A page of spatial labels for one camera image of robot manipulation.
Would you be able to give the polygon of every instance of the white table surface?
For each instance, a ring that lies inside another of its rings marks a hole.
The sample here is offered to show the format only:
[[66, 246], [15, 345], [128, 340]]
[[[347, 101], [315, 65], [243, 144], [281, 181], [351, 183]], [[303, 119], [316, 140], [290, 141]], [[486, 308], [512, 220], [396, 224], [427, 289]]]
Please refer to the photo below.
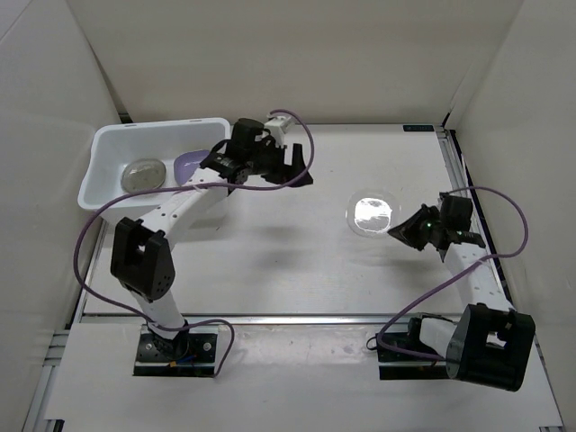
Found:
[[[225, 220], [190, 229], [175, 247], [172, 292], [181, 312], [393, 313], [450, 277], [432, 247], [418, 252], [392, 238], [361, 238], [345, 219], [349, 198], [363, 188], [392, 192], [402, 220], [450, 190], [437, 135], [400, 125], [321, 125], [312, 132], [314, 185], [237, 191]], [[300, 128], [291, 130], [291, 141], [308, 147]], [[109, 231], [92, 286], [136, 306], [110, 275], [112, 240]], [[450, 287], [418, 310], [461, 313], [463, 305]], [[124, 313], [92, 297], [85, 312]]]
[[[64, 432], [537, 432], [560, 416], [536, 349], [518, 392], [378, 379], [376, 327], [238, 326], [217, 379], [134, 377], [140, 326], [75, 324], [47, 407]], [[219, 353], [230, 340], [220, 333]]]

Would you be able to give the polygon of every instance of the white panel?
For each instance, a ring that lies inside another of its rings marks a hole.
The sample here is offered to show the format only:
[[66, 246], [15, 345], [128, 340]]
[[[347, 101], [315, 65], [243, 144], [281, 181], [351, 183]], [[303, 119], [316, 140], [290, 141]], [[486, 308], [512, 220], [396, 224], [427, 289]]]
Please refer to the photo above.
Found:
[[[576, 428], [576, 3], [526, 1], [458, 126], [478, 185], [513, 196], [530, 223], [526, 252], [504, 263], [522, 311], [533, 314], [561, 413]], [[481, 196], [499, 250], [514, 249], [518, 216]]]
[[[536, 432], [560, 417], [536, 350], [522, 388], [378, 380], [376, 327], [237, 327], [215, 380], [133, 377], [140, 326], [76, 324], [47, 408], [66, 430]], [[220, 333], [219, 347], [230, 340]]]
[[440, 123], [521, 3], [70, 0], [139, 122], [285, 106], [316, 123]]
[[[404, 132], [400, 125], [313, 126], [312, 133], [312, 186], [237, 191], [226, 220], [191, 229], [176, 245], [172, 291], [181, 311], [392, 313], [450, 278], [432, 247], [418, 252], [393, 238], [361, 238], [345, 217], [352, 194], [366, 187], [390, 191], [402, 206], [401, 221], [422, 203], [436, 203], [438, 193], [451, 188], [437, 135]], [[302, 130], [286, 136], [293, 141], [306, 144]], [[136, 306], [110, 274], [112, 241], [109, 234], [93, 287]], [[455, 287], [420, 308], [463, 310]], [[95, 298], [85, 311], [124, 313]]]
[[0, 40], [29, 2], [30, 0], [3, 0], [0, 3]]
[[66, 2], [33, 1], [0, 42], [1, 430], [22, 427], [51, 333], [74, 304], [72, 249], [86, 217], [77, 190], [95, 130], [111, 122]]

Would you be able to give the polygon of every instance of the black mounting bracket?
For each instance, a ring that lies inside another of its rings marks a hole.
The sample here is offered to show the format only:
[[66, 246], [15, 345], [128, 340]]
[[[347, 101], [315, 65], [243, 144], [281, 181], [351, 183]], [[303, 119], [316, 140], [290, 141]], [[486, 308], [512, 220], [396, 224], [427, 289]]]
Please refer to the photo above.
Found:
[[218, 327], [195, 328], [199, 333], [187, 333], [187, 349], [174, 361], [156, 348], [154, 335], [142, 326], [134, 376], [186, 376], [206, 378], [214, 375]]

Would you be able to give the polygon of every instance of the plastic container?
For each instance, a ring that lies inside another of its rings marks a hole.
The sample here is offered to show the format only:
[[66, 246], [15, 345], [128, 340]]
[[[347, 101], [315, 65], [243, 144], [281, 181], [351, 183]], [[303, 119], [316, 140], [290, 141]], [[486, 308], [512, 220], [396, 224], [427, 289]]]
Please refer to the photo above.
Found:
[[[105, 126], [94, 135], [90, 165], [80, 186], [78, 204], [85, 210], [96, 210], [124, 195], [121, 186], [124, 168], [143, 158], [164, 162], [166, 181], [163, 187], [178, 186], [174, 176], [176, 158], [188, 151], [211, 149], [229, 137], [230, 124], [220, 118]], [[123, 217], [136, 220], [169, 196], [170, 193], [153, 193], [130, 198], [106, 210], [103, 218], [111, 224]], [[226, 210], [226, 202], [220, 202], [202, 219], [220, 219]]]
[[388, 230], [401, 222], [401, 205], [388, 191], [363, 189], [350, 198], [346, 221], [359, 236], [387, 239]]

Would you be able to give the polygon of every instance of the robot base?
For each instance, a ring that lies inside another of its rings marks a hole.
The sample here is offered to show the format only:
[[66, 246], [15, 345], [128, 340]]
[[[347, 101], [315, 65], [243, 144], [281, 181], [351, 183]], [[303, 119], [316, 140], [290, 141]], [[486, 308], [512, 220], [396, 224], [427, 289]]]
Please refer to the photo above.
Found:
[[[383, 341], [389, 345], [435, 354], [428, 346], [409, 338], [408, 333], [385, 333]], [[377, 346], [378, 370], [380, 379], [389, 380], [447, 380], [446, 364], [432, 363]]]
[[136, 359], [134, 376], [186, 376], [206, 378], [214, 375], [216, 359], [217, 327], [195, 328], [189, 333], [189, 348], [186, 356], [177, 362], [158, 352], [152, 342], [152, 335], [146, 326], [142, 326]]

